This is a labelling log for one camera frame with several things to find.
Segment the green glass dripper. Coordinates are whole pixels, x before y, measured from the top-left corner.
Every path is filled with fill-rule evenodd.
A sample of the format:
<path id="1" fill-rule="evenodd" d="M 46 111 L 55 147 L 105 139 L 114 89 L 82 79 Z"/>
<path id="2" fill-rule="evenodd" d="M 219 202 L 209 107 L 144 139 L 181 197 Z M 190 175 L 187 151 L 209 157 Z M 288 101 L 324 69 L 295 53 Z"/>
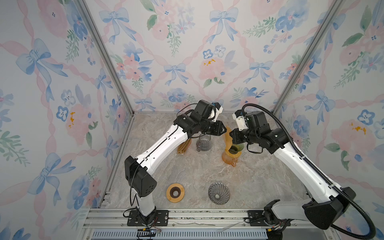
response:
<path id="1" fill-rule="evenodd" d="M 243 149 L 244 149 L 244 144 L 238 144 L 238 145 L 232 144 L 232 146 L 229 148 L 229 153 L 236 155 L 240 153 Z"/>

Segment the grey glass carafe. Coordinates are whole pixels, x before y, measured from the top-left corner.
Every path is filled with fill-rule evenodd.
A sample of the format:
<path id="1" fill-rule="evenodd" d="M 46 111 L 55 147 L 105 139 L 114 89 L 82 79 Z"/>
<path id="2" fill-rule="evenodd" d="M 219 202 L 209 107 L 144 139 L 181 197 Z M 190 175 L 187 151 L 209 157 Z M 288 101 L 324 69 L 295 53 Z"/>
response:
<path id="1" fill-rule="evenodd" d="M 211 136 L 206 134 L 199 136 L 196 146 L 198 152 L 209 151 L 212 148 Z"/>

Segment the orange glass carafe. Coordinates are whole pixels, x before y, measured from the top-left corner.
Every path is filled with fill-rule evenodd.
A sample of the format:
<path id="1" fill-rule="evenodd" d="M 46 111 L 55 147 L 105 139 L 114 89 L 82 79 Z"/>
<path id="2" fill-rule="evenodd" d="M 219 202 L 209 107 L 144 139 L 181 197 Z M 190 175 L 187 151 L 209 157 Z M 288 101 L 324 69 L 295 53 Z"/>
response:
<path id="1" fill-rule="evenodd" d="M 241 154 L 241 152 L 237 154 L 231 154 L 230 152 L 224 151 L 222 153 L 222 160 L 224 163 L 231 165 L 232 167 L 236 167 Z"/>

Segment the coffee filter pack orange clip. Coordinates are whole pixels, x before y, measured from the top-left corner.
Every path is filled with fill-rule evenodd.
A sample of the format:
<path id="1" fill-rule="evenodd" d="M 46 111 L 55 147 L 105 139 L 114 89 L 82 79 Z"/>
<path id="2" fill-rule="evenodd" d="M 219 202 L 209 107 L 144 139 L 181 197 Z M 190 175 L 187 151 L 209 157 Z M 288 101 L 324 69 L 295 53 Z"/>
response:
<path id="1" fill-rule="evenodd" d="M 184 155 L 187 152 L 188 148 L 190 147 L 191 143 L 192 143 L 192 140 L 188 139 L 182 144 L 180 144 L 177 148 L 177 153 Z"/>

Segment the grey glass dripper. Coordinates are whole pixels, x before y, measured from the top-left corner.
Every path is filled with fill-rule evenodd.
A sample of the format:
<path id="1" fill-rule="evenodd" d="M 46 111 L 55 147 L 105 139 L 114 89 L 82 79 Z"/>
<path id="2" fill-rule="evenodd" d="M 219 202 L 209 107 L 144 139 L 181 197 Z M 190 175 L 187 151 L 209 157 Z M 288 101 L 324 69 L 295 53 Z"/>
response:
<path id="1" fill-rule="evenodd" d="M 220 182 L 210 185 L 208 195 L 210 200 L 216 205 L 225 205 L 231 197 L 229 188 Z"/>

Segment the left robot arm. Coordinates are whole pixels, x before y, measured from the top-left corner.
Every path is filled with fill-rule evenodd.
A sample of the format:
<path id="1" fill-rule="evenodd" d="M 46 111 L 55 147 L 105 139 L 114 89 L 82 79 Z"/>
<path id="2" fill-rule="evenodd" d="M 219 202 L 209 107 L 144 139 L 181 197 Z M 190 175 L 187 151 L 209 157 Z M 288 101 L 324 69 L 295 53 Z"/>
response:
<path id="1" fill-rule="evenodd" d="M 157 182 L 152 175 L 158 166 L 180 144 L 195 134 L 221 136 L 226 133 L 226 127 L 218 120 L 223 109 L 218 102 L 200 100 L 194 109 L 177 113 L 171 127 L 149 149 L 135 158 L 126 158 L 125 177 L 130 186 L 130 193 L 136 197 L 137 209 L 142 216 L 150 216 L 156 210 L 152 192 Z"/>

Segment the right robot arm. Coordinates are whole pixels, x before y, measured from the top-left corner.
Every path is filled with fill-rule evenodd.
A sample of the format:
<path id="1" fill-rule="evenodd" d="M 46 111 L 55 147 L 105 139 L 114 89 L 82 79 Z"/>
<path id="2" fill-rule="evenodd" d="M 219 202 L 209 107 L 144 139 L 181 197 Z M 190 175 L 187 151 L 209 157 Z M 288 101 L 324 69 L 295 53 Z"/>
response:
<path id="1" fill-rule="evenodd" d="M 342 196 L 355 198 L 349 187 L 326 180 L 326 175 L 294 143 L 282 125 L 271 130 L 264 112 L 233 114 L 237 128 L 230 132 L 234 144 L 258 144 L 263 150 L 281 160 L 306 187 L 309 197 L 303 201 L 282 202 L 273 200 L 264 207 L 262 219 L 269 226 L 285 220 L 311 222 L 315 227 L 326 230 L 346 211 L 350 203 Z"/>

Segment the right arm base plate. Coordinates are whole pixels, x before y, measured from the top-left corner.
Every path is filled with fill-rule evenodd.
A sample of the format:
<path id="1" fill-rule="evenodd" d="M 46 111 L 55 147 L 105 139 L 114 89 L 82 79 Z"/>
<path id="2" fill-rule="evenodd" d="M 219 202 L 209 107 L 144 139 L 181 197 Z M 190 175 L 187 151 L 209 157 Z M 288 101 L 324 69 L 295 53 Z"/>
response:
<path id="1" fill-rule="evenodd" d="M 244 218 L 246 224 L 250 224 L 252 227 L 283 227 L 287 219 L 280 220 L 271 211 L 265 210 L 249 210 L 248 216 Z"/>

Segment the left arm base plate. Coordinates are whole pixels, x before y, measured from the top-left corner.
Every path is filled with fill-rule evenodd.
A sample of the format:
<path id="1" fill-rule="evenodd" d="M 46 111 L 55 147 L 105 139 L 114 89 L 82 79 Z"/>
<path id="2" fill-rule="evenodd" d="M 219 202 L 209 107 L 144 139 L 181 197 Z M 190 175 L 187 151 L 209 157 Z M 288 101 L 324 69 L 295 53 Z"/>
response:
<path id="1" fill-rule="evenodd" d="M 131 210 L 127 216 L 128 227 L 166 227 L 169 222 L 168 210 L 154 210 L 148 216 L 144 216 L 138 210 Z"/>

